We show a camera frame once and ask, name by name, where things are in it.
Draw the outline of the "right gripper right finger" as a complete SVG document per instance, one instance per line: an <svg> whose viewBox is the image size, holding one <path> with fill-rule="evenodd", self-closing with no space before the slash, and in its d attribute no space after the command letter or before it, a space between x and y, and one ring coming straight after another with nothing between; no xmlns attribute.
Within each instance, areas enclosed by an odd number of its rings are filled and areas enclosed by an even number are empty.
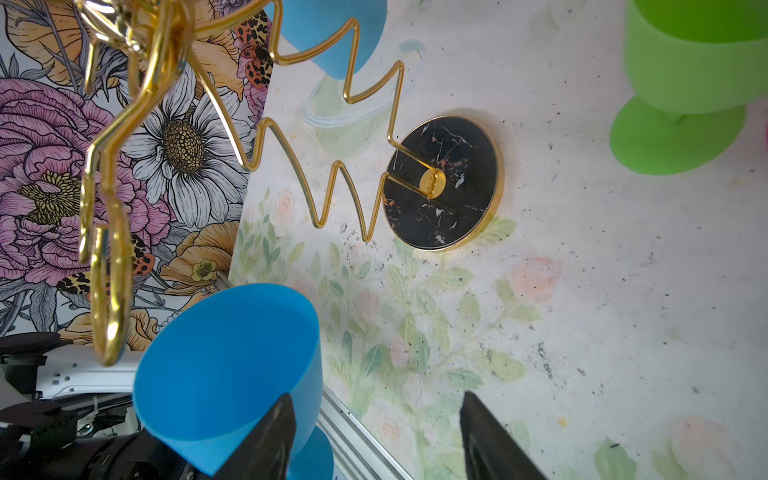
<svg viewBox="0 0 768 480"><path fill-rule="evenodd" d="M459 417L469 480L546 480L474 392L464 392Z"/></svg>

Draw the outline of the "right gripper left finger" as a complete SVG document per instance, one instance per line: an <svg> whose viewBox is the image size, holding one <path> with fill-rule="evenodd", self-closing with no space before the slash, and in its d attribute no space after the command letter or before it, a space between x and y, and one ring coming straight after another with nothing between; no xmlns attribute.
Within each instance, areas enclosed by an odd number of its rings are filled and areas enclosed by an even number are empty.
<svg viewBox="0 0 768 480"><path fill-rule="evenodd" d="M296 433L292 397L284 393L254 426L213 480L287 478Z"/></svg>

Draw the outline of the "green wine glass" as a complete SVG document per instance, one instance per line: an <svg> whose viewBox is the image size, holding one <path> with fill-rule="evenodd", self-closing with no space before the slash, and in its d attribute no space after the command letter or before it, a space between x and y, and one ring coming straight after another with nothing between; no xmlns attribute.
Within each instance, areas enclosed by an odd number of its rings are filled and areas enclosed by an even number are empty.
<svg viewBox="0 0 768 480"><path fill-rule="evenodd" d="M767 4L630 1L623 60L634 96L610 130L616 160L644 175L696 169L767 94Z"/></svg>

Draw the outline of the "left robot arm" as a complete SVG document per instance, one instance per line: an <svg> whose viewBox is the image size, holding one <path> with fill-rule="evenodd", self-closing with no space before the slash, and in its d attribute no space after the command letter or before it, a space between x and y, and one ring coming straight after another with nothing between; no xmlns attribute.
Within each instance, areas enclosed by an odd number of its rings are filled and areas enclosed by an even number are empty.
<svg viewBox="0 0 768 480"><path fill-rule="evenodd" d="M57 333L2 338L2 478L199 478L138 418L132 387L142 356L126 351L104 367Z"/></svg>

